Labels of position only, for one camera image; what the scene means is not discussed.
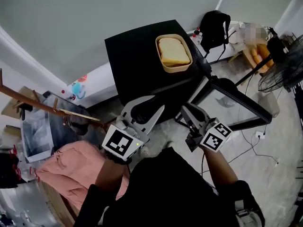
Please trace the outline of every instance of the pink cloth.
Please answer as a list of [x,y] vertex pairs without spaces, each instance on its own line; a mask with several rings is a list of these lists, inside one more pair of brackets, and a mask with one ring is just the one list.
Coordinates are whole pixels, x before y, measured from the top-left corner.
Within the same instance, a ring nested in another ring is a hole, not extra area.
[[[95,183],[105,157],[86,141],[77,141],[56,151],[37,171],[40,179],[81,209],[88,188]],[[116,199],[125,194],[128,178],[123,176]]]

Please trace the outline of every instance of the glass panel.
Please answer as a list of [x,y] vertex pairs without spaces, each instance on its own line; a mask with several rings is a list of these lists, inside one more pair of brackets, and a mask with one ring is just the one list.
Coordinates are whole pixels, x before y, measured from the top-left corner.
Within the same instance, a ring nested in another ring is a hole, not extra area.
[[211,118],[218,118],[220,122],[226,125],[256,117],[250,110],[216,90],[198,106],[204,109]]

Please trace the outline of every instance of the wooden easel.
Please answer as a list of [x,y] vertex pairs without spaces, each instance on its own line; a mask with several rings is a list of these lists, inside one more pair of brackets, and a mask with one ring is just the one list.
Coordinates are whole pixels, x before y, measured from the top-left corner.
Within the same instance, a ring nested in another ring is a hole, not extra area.
[[[3,85],[3,82],[2,82],[2,68],[0,68],[0,92],[18,100],[18,101],[20,101],[17,105],[13,106],[14,108],[18,108],[22,104],[28,104],[28,105],[31,105],[35,108],[42,109],[44,111],[55,114],[57,116],[61,116],[63,118],[69,117],[71,114],[75,114],[74,112],[62,111],[62,109],[57,109],[58,98],[55,99],[53,107],[50,107],[50,106],[44,105],[40,102],[40,100],[39,100],[35,91],[33,91],[33,94],[36,98],[36,101],[27,97],[27,96],[24,96],[24,95],[18,93],[16,91],[12,90],[12,89],[10,89],[9,87],[6,87],[5,85]],[[79,117],[88,118],[88,116],[82,115],[82,114],[79,114],[79,113],[76,114],[76,115],[79,116]],[[88,119],[90,120],[90,122],[89,122],[90,124],[92,124],[94,126],[97,126],[97,127],[101,127],[104,130],[106,129],[104,124],[100,122],[100,119],[93,118],[93,117],[89,117]]]

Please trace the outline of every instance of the white power outlet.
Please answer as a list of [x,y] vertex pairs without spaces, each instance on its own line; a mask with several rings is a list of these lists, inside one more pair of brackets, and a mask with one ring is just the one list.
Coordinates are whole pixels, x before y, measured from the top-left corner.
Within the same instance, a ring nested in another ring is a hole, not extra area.
[[264,132],[261,131],[256,131],[256,138],[260,138],[260,139],[265,139],[265,134]]

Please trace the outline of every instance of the bread slice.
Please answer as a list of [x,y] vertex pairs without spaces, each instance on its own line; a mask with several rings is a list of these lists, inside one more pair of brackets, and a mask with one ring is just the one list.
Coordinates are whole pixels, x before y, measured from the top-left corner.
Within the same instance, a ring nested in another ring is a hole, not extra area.
[[175,38],[162,38],[159,40],[159,50],[163,64],[189,64],[190,60],[183,44]]

